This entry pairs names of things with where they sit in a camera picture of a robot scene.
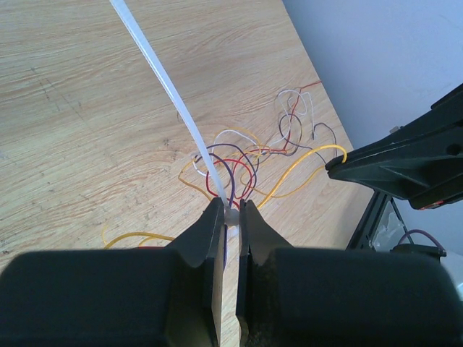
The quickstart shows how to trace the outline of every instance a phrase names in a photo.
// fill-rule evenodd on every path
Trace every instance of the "tabletop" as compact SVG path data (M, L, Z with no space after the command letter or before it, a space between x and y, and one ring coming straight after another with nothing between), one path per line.
M127 5L207 144L229 127L264 142L278 139L284 110L276 96L318 81L281 0ZM192 224L208 201L177 175L195 143L109 1L9 0L0 19L0 269L20 252L102 248L102 231L107 240L133 231L176 236ZM307 91L315 121L351 150L323 83ZM301 120L302 143L333 143L321 128L313 140L310 117ZM246 145L233 133L223 140ZM305 151L269 159L259 187L270 190ZM334 152L322 155L328 160ZM320 165L310 156L279 192L298 187ZM184 177L204 187L194 170ZM322 172L260 211L295 246L343 248L370 196ZM238 346L236 229L228 257L221 338L222 346Z

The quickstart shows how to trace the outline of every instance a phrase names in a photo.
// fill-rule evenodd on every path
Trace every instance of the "wood grain surface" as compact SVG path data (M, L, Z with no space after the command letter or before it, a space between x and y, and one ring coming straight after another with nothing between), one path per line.
M280 0L127 5L206 143L226 127L276 139L278 92L318 80ZM208 201L177 174L195 143L109 1L3 1L0 23L0 269L20 252L102 248L104 227L113 239L131 231L176 236L193 223ZM309 91L315 121L351 149L323 85ZM310 117L302 121L306 145L333 143L321 128L311 140ZM223 140L247 144L233 134ZM260 187L268 191L303 153L270 159L259 171ZM321 164L308 158L279 192ZM185 178L204 187L193 170ZM293 245L342 248L370 196L323 172L261 213ZM224 274L222 346L238 346L237 258L235 230Z

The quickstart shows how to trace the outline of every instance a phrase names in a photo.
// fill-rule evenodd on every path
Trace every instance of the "gray wall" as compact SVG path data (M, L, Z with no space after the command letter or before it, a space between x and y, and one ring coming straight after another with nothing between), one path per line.
M284 4L354 147L410 123L463 83L462 0ZM463 254L463 202L430 211L398 205L407 228Z

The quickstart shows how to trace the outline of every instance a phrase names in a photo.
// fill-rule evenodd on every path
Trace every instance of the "wall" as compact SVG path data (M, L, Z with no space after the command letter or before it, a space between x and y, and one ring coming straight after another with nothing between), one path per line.
M461 0L284 3L354 147L410 123L463 83ZM463 202L429 211L398 206L408 229L429 231L463 254Z

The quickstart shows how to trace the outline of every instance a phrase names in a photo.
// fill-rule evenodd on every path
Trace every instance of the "black plastic part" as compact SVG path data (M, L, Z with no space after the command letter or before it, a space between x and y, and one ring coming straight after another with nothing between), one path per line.
M463 199L463 85L431 111L371 145L326 164L332 179L356 182L414 209Z
M360 219L360 222L352 234L352 238L350 239L346 249L374 250L372 241L375 237L376 231L378 230L379 222L384 214L384 210L386 209L388 202L392 204L392 208L394 209L398 219L404 223L402 217L400 216L399 209L394 202L394 199L382 192L374 192L365 212L363 213L362 218ZM408 236L408 240L411 244L413 243L413 240L410 236Z
M224 243L214 199L164 249L20 255L0 277L0 346L218 346Z
M241 347L462 345L441 265L415 254L298 249L241 202Z
M391 252L405 253L405 254L423 254L435 260L441 260L442 257L447 256L447 252L436 246L423 246L421 244L398 244Z

